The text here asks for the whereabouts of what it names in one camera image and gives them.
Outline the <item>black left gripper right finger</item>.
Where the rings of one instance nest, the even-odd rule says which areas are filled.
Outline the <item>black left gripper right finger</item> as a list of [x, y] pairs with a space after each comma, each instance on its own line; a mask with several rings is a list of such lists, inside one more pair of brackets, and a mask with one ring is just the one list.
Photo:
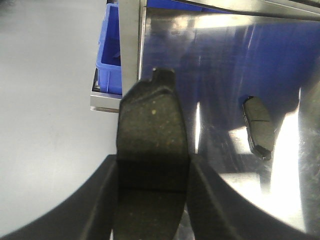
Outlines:
[[187, 211], [197, 240], [314, 240], [236, 192], [200, 155], [190, 157]]

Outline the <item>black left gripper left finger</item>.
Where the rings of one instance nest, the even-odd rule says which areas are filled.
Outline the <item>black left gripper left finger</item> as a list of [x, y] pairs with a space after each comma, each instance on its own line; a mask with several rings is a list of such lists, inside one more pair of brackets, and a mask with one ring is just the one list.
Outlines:
[[108, 240], [118, 199], [118, 166], [108, 155], [70, 197], [4, 240]]

